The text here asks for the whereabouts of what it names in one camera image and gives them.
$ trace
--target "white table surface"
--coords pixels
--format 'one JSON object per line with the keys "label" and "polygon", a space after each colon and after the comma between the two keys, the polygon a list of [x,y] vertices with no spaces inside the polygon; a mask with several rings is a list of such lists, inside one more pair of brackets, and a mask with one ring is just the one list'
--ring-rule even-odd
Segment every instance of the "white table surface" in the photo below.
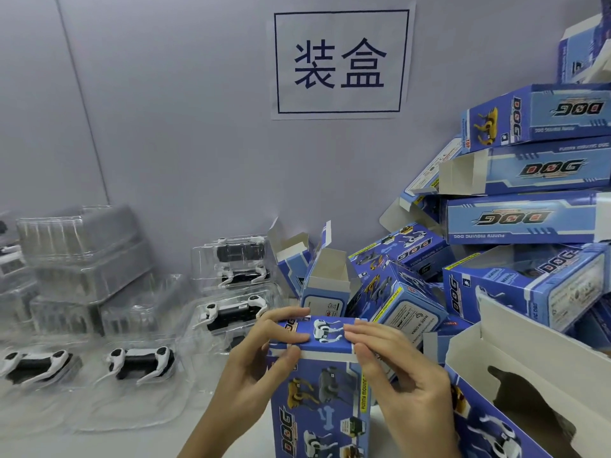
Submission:
{"label": "white table surface", "polygon": [[[187,409],[176,420],[137,431],[101,434],[47,432],[1,444],[2,458],[174,458],[189,437],[203,410]],[[272,458],[274,444],[271,408],[227,451],[224,458]],[[378,407],[371,411],[370,457],[400,454]]]}

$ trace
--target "right hand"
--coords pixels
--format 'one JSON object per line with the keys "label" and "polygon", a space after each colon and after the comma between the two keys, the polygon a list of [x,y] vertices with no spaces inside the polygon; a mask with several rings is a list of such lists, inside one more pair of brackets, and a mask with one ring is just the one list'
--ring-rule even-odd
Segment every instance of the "right hand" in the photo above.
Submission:
{"label": "right hand", "polygon": [[[446,370],[429,361],[397,329],[356,320],[354,325],[344,325],[344,334],[355,345],[363,375],[402,454],[460,458]],[[390,385],[374,353],[396,372],[399,392]]]}

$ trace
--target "left hand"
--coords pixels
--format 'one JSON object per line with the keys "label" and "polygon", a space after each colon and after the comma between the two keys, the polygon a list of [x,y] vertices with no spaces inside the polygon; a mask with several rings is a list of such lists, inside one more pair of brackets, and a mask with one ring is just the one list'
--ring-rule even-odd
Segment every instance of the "left hand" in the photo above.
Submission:
{"label": "left hand", "polygon": [[290,346],[266,372],[265,357],[270,340],[299,344],[310,338],[307,333],[289,331],[277,322],[309,314],[309,308],[284,307],[261,316],[248,336],[229,354],[210,405],[179,458],[220,458],[258,421],[301,354],[299,347]]}

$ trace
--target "toy box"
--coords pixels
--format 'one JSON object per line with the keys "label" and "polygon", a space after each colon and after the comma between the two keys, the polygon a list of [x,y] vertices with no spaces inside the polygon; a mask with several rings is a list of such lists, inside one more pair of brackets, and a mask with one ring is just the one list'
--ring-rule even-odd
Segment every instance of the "toy box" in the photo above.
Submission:
{"label": "toy box", "polygon": [[488,300],[446,370],[462,456],[608,455],[611,360],[584,344]]}
{"label": "toy box", "polygon": [[[361,274],[361,293],[348,306],[347,315],[401,330],[420,346],[422,335],[433,331],[448,312],[422,277],[400,263],[388,260],[374,271]],[[389,378],[394,372],[385,366]]]}
{"label": "toy box", "polygon": [[497,246],[444,269],[448,311],[471,323],[491,296],[557,331],[566,331],[611,291],[604,243]]}
{"label": "toy box", "polygon": [[[280,325],[308,333],[301,359],[271,398],[276,458],[366,458],[371,391],[354,346],[343,337],[353,318],[306,317]],[[268,366],[286,350],[271,344]]]}
{"label": "toy box", "polygon": [[611,193],[506,194],[447,201],[450,244],[583,244],[611,239]]}
{"label": "toy box", "polygon": [[311,315],[344,316],[346,306],[361,288],[347,254],[328,247],[330,244],[331,222],[327,222],[301,292],[301,306],[309,307]]}
{"label": "toy box", "polygon": [[488,148],[439,165],[439,192],[451,195],[595,188],[610,180],[611,136]]}
{"label": "toy box", "polygon": [[575,324],[574,338],[596,350],[611,350],[611,297],[604,295]]}
{"label": "toy box", "polygon": [[439,235],[418,223],[410,223],[401,230],[349,256],[359,277],[375,270],[385,260],[397,261],[413,269],[424,279],[435,276],[454,259],[452,248]]}
{"label": "toy box", "polygon": [[438,193],[439,164],[455,158],[461,150],[462,138],[457,135],[405,188],[399,198],[399,205],[408,212],[419,209],[435,222],[439,222],[439,199],[434,196]]}
{"label": "toy box", "polygon": [[446,354],[450,341],[473,324],[455,315],[448,315],[435,331],[424,333],[422,338],[422,353],[432,362],[446,363]]}
{"label": "toy box", "polygon": [[463,151],[611,134],[611,84],[529,85],[462,114]]}
{"label": "toy box", "polygon": [[586,19],[565,30],[558,45],[559,84],[580,82],[579,78],[589,69],[602,47],[602,14]]}
{"label": "toy box", "polygon": [[280,272],[286,279],[294,297],[301,296],[308,264],[314,253],[314,245],[306,232],[286,238],[278,217],[268,231],[271,250]]}

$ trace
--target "yellow robot dog image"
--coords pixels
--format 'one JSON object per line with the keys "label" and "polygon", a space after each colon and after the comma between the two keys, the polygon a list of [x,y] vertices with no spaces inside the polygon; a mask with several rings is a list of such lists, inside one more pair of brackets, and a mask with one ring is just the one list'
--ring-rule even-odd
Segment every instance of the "yellow robot dog image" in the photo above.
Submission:
{"label": "yellow robot dog image", "polygon": [[499,131],[497,123],[499,121],[499,109],[495,107],[487,115],[478,114],[481,118],[485,119],[484,125],[474,124],[473,127],[477,128],[480,132],[484,132],[486,139],[482,138],[481,135],[477,136],[477,139],[482,145],[492,146],[496,140],[496,135]]}
{"label": "yellow robot dog image", "polygon": [[302,392],[301,387],[305,387],[309,389],[311,392],[314,392],[314,387],[305,379],[296,377],[291,379],[288,383],[288,399],[286,400],[286,405],[289,408],[297,408],[301,405],[311,409],[312,411],[316,411],[316,408],[311,407],[306,403],[307,400],[313,402],[314,405],[320,405],[320,400],[318,400],[314,395],[309,392]]}

